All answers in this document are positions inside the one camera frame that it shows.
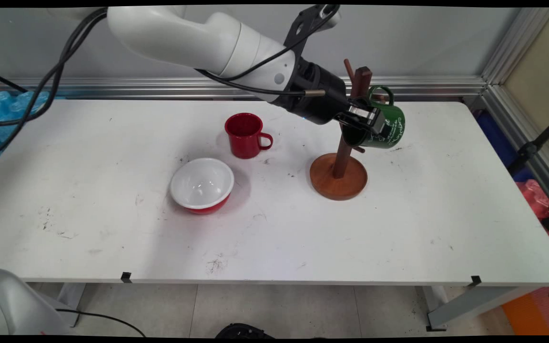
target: floor tile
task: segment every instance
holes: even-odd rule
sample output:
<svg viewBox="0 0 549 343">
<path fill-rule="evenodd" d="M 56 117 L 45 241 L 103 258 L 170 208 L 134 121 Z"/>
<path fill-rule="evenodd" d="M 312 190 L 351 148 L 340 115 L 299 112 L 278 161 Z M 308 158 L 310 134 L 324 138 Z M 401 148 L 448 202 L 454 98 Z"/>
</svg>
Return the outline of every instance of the floor tile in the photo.
<svg viewBox="0 0 549 343">
<path fill-rule="evenodd" d="M 423 337 L 514 334 L 501 308 L 457 322 L 446 332 L 427 332 L 427 303 L 418 287 L 356 286 L 363 337 Z M 447 287 L 449 300 L 464 291 Z"/>
<path fill-rule="evenodd" d="M 31 287 L 34 291 L 39 291 L 41 288 L 42 283 L 41 282 L 27 282 L 29 287 Z"/>
<path fill-rule="evenodd" d="M 42 282 L 39 291 L 48 297 L 56 299 L 59 297 L 61 288 L 63 288 L 62 282 Z"/>
<path fill-rule="evenodd" d="M 122 319 L 148 337 L 188 337 L 195 298 L 195 284 L 87 284 L 78 310 Z M 122 323 L 87 315 L 73 334 L 139 336 Z"/>
<path fill-rule="evenodd" d="M 352 286 L 199 285 L 190 337 L 245 323 L 275 338 L 360 337 Z"/>
</svg>

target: bowl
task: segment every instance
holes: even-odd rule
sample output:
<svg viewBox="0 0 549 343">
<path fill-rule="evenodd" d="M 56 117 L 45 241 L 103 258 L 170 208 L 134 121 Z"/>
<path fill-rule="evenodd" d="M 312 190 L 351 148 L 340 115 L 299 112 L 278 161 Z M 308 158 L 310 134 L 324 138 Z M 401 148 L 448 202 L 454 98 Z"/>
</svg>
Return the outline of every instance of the bowl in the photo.
<svg viewBox="0 0 549 343">
<path fill-rule="evenodd" d="M 171 180 L 171 196 L 177 204 L 196 214 L 220 209 L 234 185 L 233 171 L 212 158 L 192 160 L 177 169 Z"/>
</svg>

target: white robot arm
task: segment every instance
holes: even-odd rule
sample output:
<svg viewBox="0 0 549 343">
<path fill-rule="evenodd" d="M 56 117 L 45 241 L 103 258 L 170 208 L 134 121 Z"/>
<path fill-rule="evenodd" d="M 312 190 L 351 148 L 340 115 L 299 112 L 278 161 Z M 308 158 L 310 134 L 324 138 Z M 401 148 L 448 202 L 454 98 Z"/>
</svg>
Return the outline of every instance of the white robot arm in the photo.
<svg viewBox="0 0 549 343">
<path fill-rule="evenodd" d="M 349 100 L 344 81 L 300 56 L 310 34 L 333 28 L 340 21 L 339 7 L 315 5 L 305 9 L 283 44 L 225 13 L 214 13 L 205 24 L 185 20 L 185 6 L 109 7 L 107 22 L 113 35 L 141 56 L 192 67 L 225 84 L 230 84 L 226 78 L 244 74 L 231 85 L 256 89 L 251 91 L 255 96 L 316 124 L 335 119 L 379 134 L 383 126 L 374 125 L 377 110 L 369 102 Z M 81 18 L 95 9 L 48 11 Z M 282 50 L 287 51 L 246 72 Z"/>
</svg>

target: red mug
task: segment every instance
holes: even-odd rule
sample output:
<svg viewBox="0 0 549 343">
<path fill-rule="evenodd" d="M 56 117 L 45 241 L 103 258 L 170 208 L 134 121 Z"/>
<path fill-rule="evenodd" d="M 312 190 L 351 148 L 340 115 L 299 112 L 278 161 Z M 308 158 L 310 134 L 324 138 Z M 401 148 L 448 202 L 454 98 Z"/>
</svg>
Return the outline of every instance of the red mug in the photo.
<svg viewBox="0 0 549 343">
<path fill-rule="evenodd" d="M 260 150 L 268 150 L 273 145 L 273 137 L 262 132 L 262 120 L 251 113 L 238 113 L 226 120 L 224 128 L 230 139 L 230 150 L 240 159 L 257 156 Z M 260 137 L 270 140 L 270 145 L 262 146 Z"/>
</svg>

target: table leg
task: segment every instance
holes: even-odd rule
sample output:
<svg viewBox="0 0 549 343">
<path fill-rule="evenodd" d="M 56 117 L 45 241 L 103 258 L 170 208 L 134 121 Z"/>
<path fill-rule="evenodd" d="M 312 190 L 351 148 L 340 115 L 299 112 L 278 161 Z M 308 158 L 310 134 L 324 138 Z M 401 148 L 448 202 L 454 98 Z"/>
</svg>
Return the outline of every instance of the table leg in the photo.
<svg viewBox="0 0 549 343">
<path fill-rule="evenodd" d="M 455 321 L 475 317 L 536 289 L 534 287 L 477 286 L 446 302 L 445 293 L 442 298 L 444 288 L 439 287 L 423 287 L 429 307 L 428 330 L 445 330 Z"/>
<path fill-rule="evenodd" d="M 82 298 L 83 290 L 86 287 L 85 283 L 80 282 L 66 282 L 63 284 L 63 288 L 59 292 L 59 296 L 54 299 L 48 297 L 45 294 L 39 293 L 39 295 L 54 308 L 64 308 L 67 310 L 77 310 Z M 79 315 L 77 313 L 59 312 L 61 317 L 69 324 L 70 327 L 76 326 Z"/>
</svg>

